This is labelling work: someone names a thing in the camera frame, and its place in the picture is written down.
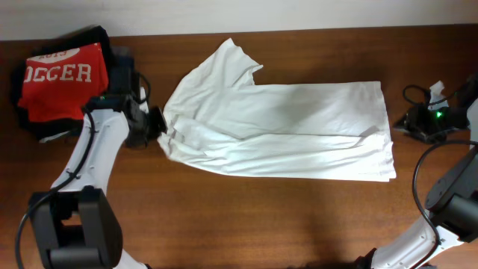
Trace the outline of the white t-shirt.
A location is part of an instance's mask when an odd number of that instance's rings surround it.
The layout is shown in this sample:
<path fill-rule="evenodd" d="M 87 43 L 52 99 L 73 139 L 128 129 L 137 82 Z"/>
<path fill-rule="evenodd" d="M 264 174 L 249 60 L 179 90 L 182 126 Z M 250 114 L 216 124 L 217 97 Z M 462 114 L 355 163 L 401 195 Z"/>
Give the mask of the white t-shirt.
<path fill-rule="evenodd" d="M 164 107 L 168 159 L 227 176 L 388 182 L 396 177 L 378 81 L 256 84 L 261 65 L 232 40 Z"/>

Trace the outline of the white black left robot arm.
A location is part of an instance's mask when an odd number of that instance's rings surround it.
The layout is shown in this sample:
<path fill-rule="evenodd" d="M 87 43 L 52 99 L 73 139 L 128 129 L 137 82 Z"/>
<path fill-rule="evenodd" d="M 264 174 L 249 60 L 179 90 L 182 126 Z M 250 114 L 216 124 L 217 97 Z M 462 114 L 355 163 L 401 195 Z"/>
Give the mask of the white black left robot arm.
<path fill-rule="evenodd" d="M 147 146 L 167 132 L 161 109 L 148 107 L 146 77 L 111 69 L 108 91 L 84 108 L 78 142 L 47 192 L 32 194 L 21 222 L 30 222 L 45 268 L 146 268 L 123 248 L 121 226 L 107 197 L 121 146 Z"/>

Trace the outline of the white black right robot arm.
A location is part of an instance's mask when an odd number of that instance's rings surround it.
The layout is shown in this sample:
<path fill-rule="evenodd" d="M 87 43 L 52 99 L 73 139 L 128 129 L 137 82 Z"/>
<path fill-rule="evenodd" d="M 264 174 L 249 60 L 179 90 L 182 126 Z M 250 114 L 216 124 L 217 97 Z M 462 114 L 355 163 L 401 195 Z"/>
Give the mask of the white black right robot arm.
<path fill-rule="evenodd" d="M 429 260 L 452 247 L 477 239 L 477 75 L 450 94 L 456 106 L 445 105 L 448 97 L 422 89 L 424 100 L 394 124 L 394 129 L 428 143 L 412 177 L 412 195 L 419 219 L 399 238 L 374 248 L 352 264 L 358 269 L 428 268 Z M 434 150 L 450 145 L 469 146 L 468 153 L 431 188 L 425 202 L 418 197 L 421 165 Z"/>

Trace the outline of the dark navy folded garment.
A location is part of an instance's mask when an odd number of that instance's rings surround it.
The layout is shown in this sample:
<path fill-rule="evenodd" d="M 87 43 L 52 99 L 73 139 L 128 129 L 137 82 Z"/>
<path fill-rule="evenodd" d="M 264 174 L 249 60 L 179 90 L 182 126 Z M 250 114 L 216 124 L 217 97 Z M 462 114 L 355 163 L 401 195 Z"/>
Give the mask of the dark navy folded garment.
<path fill-rule="evenodd" d="M 128 67 L 134 69 L 134 57 L 129 47 L 113 46 L 111 48 L 113 53 L 112 67 Z"/>

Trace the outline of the red soccer folded shirt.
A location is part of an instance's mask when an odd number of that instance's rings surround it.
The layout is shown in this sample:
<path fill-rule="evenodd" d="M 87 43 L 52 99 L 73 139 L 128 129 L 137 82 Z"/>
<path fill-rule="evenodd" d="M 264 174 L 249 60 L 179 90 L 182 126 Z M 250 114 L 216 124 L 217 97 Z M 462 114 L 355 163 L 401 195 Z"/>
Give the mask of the red soccer folded shirt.
<path fill-rule="evenodd" d="M 100 43 L 34 56 L 26 60 L 17 102 L 33 123 L 82 120 L 81 107 L 108 88 Z"/>

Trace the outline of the black folded shirt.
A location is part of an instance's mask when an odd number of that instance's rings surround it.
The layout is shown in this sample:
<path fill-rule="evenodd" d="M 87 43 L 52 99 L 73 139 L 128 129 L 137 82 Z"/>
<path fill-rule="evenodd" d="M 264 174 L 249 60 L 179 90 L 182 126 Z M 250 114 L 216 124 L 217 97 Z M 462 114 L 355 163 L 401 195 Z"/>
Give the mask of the black folded shirt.
<path fill-rule="evenodd" d="M 47 46 L 42 46 L 38 49 L 35 49 L 31 53 L 31 57 L 39 55 L 48 55 L 55 52 L 62 52 L 68 49 L 74 49 L 92 43 L 101 44 L 109 83 L 109 72 L 113 63 L 113 53 L 111 51 L 110 38 L 107 34 L 107 31 L 101 26 L 94 26 L 88 30 L 80 31 L 77 34 L 73 34 L 62 40 L 54 41 Z M 83 119 L 61 119 L 49 121 L 46 123 L 33 123 L 28 119 L 27 111 L 17 105 L 17 102 L 22 95 L 22 82 L 25 75 L 25 62 L 27 59 L 25 59 L 22 63 L 15 67 L 15 69 L 10 75 L 10 101 L 14 106 L 16 115 L 18 117 L 19 126 L 22 129 L 25 129 L 28 132 L 32 133 L 36 140 L 42 142 L 50 139 L 55 139 L 57 136 L 60 136 L 66 132 L 81 128 L 83 124 Z"/>

